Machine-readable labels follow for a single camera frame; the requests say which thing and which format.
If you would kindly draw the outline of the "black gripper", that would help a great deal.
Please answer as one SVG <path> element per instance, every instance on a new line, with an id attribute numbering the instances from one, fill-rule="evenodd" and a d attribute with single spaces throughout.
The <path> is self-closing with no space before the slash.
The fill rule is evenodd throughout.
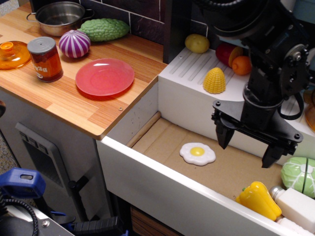
<path id="1" fill-rule="evenodd" d="M 294 154 L 303 135 L 288 124 L 278 112 L 267 119 L 270 108 L 252 107 L 247 101 L 213 102 L 212 120 L 216 125 L 218 144 L 226 149 L 234 132 L 238 131 L 268 145 L 262 158 L 262 168 L 270 168 L 282 155 Z"/>

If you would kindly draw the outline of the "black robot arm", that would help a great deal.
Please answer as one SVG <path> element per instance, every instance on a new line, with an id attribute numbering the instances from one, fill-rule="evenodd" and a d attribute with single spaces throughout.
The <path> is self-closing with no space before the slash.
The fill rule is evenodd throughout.
<path id="1" fill-rule="evenodd" d="M 303 135 L 289 125 L 301 113 L 284 115 L 282 103 L 309 87 L 309 36 L 279 0 L 198 0 L 196 5 L 218 36 L 249 48 L 252 71 L 243 101 L 216 100 L 212 120 L 218 143 L 226 148 L 235 131 L 267 144 L 262 167 L 294 154 Z"/>

